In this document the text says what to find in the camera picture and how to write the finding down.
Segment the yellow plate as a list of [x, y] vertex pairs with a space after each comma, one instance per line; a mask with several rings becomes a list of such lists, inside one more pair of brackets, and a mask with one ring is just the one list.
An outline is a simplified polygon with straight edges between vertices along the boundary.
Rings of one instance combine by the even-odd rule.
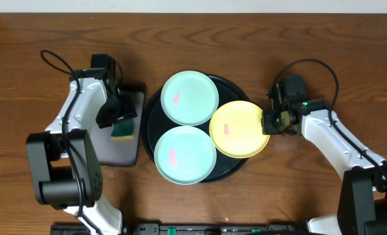
[[246, 159], [264, 149], [270, 137], [262, 132], [262, 109], [249, 101], [219, 107], [209, 123], [209, 135], [224, 155]]

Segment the green yellow sponge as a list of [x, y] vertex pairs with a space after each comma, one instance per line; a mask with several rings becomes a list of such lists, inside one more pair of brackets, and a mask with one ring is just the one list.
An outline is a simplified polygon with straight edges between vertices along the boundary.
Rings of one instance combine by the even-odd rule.
[[113, 131], [110, 138], [114, 141], [118, 140], [130, 140], [134, 138], [134, 122], [131, 119], [120, 121], [113, 124]]

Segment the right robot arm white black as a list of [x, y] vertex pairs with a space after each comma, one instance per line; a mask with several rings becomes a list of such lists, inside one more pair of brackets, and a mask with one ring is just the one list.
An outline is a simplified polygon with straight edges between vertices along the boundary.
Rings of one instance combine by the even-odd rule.
[[300, 134], [342, 179], [337, 212], [308, 220], [310, 234], [387, 234], [387, 160], [363, 145], [323, 102], [273, 102], [264, 134]]

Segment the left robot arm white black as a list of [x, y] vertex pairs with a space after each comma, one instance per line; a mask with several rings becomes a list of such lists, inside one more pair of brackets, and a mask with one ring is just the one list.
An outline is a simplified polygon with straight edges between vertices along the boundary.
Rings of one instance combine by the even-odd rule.
[[70, 76], [69, 95], [41, 133], [27, 137], [33, 190], [39, 204], [77, 217], [91, 234], [121, 234], [123, 214], [103, 193], [101, 167], [136, 161], [143, 99], [102, 65]]

